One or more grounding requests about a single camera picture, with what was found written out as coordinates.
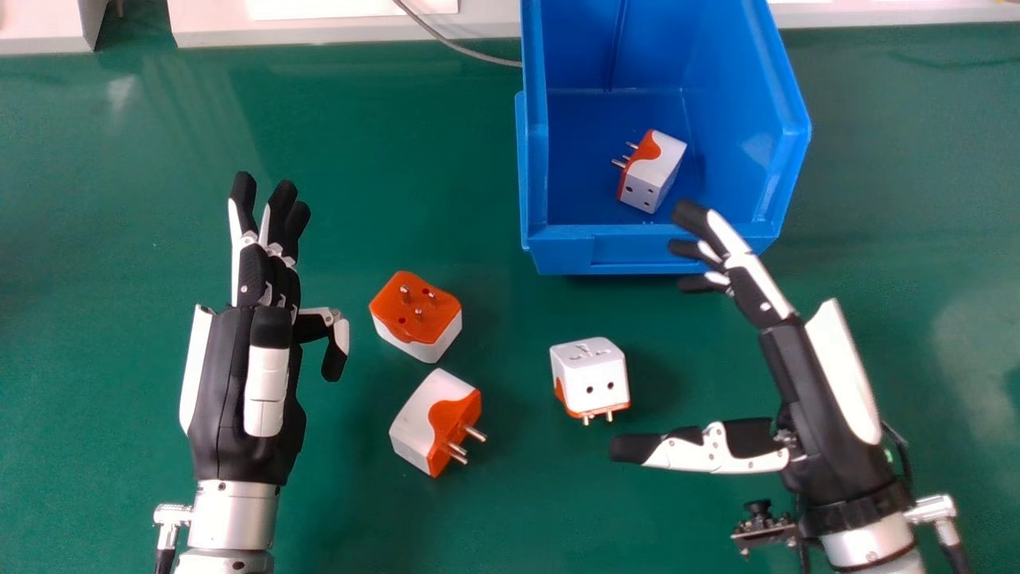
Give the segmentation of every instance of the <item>adapter inside blue bin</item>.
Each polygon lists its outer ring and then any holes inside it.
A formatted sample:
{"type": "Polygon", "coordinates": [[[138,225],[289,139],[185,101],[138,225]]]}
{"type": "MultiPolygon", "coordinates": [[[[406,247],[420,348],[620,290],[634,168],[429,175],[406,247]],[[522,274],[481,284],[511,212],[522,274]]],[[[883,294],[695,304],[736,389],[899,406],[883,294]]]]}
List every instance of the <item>adapter inside blue bin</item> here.
{"type": "Polygon", "coordinates": [[[521,243],[545,274],[681,273],[680,198],[763,250],[778,236],[810,121],[766,0],[524,0],[516,98],[521,243]],[[687,143],[662,207],[616,199],[655,128],[687,143]]]}

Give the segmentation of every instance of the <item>metal prong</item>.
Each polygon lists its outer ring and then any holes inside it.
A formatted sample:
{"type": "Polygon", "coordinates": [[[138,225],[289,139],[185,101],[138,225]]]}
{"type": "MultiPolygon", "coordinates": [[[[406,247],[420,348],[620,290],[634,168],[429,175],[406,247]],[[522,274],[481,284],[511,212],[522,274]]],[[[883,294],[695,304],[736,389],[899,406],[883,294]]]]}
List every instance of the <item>metal prong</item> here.
{"type": "Polygon", "coordinates": [[[474,428],[474,427],[472,427],[470,425],[464,425],[464,432],[466,432],[467,434],[471,435],[478,442],[484,442],[484,441],[489,440],[489,437],[486,436],[484,433],[482,433],[481,431],[479,431],[478,429],[476,429],[476,428],[474,428]]]}

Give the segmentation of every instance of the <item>green tabletop surface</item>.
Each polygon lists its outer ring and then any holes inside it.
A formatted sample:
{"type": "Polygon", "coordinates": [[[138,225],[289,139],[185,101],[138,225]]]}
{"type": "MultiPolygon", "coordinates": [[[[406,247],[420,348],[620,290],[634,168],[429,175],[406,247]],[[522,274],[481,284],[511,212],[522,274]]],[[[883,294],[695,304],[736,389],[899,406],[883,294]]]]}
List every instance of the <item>green tabletop surface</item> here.
{"type": "MultiPolygon", "coordinates": [[[[519,70],[432,42],[181,51],[165,6],[128,8],[96,54],[0,59],[0,572],[151,571],[153,508],[193,497],[181,375],[193,306],[228,300],[238,169],[263,200],[297,182],[313,211],[303,303],[352,329],[340,383],[314,368],[323,344],[306,353],[278,572],[796,571],[786,549],[746,564],[728,538],[746,501],[789,508],[777,477],[608,460],[614,433],[772,416],[778,398],[724,298],[534,272],[519,70]],[[400,268],[461,300],[440,366],[482,393],[490,440],[439,480],[387,432],[432,369],[369,319],[400,268]],[[633,406],[585,428],[553,398],[548,349],[590,336],[626,353],[633,406]]],[[[764,261],[804,315],[839,299],[917,493],[956,498],[976,572],[1016,571],[1020,27],[783,39],[814,137],[764,261]]]]}

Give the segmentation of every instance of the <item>robotic hand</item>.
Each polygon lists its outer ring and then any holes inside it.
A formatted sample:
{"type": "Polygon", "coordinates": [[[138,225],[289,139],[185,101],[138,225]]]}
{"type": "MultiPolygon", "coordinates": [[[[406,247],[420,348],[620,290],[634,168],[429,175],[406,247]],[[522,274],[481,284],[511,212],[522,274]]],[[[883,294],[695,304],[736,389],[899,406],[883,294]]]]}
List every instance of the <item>robotic hand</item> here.
{"type": "Polygon", "coordinates": [[[192,506],[160,505],[156,574],[169,574],[177,533],[190,528],[176,574],[271,574],[268,550],[279,488],[305,437],[296,392],[301,346],[327,338],[322,377],[338,381],[349,323],[337,310],[302,309],[295,264],[311,211],[290,180],[276,186],[256,225],[255,179],[244,171],[227,199],[231,305],[196,306],[181,428],[191,445],[198,490],[192,506]]]}
{"type": "Polygon", "coordinates": [[[700,240],[672,240],[670,251],[710,268],[681,277],[680,290],[724,294],[758,329],[779,392],[779,413],[775,421],[745,419],[715,422],[704,430],[619,435],[610,458],[676,471],[778,472],[798,497],[801,516],[797,522],[788,515],[773,518],[768,501],[747,505],[751,517],[731,535],[744,556],[762,544],[806,549],[805,540],[817,540],[837,571],[920,574],[924,570],[911,525],[933,523],[954,572],[969,572],[953,522],[953,500],[941,494],[915,501],[892,469],[881,446],[887,427],[835,300],[804,322],[718,212],[683,200],[673,220],[700,240]]]}

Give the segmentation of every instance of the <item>gray cable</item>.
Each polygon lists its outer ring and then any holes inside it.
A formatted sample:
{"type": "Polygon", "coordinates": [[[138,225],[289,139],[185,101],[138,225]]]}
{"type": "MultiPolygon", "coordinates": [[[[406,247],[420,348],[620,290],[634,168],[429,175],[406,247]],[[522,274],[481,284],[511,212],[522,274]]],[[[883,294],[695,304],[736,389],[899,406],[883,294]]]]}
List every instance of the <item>gray cable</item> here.
{"type": "Polygon", "coordinates": [[[443,36],[439,32],[437,32],[435,28],[428,25],[428,23],[426,23],[425,20],[421,19],[421,16],[419,16],[416,13],[414,13],[414,10],[412,10],[411,8],[409,8],[407,6],[407,4],[404,3],[404,0],[393,0],[393,3],[396,4],[397,7],[400,8],[401,10],[404,10],[404,13],[406,13],[408,16],[410,16],[411,19],[414,20],[415,23],[417,23],[418,25],[420,25],[425,32],[427,32],[428,34],[430,34],[432,36],[432,38],[439,40],[442,44],[444,44],[446,47],[448,47],[448,48],[450,48],[452,50],[457,50],[458,52],[460,52],[460,53],[462,53],[462,54],[464,54],[466,56],[471,56],[472,58],[476,58],[476,59],[479,59],[479,60],[482,60],[482,61],[488,61],[488,62],[492,62],[492,63],[498,63],[500,65],[508,65],[510,67],[524,67],[524,64],[521,63],[521,62],[519,62],[519,61],[517,61],[517,60],[508,60],[508,59],[505,59],[505,58],[498,58],[496,56],[490,56],[489,54],[482,54],[481,52],[476,52],[474,50],[465,48],[463,46],[459,46],[457,44],[454,44],[453,42],[451,42],[450,40],[448,40],[445,36],[443,36]]]}

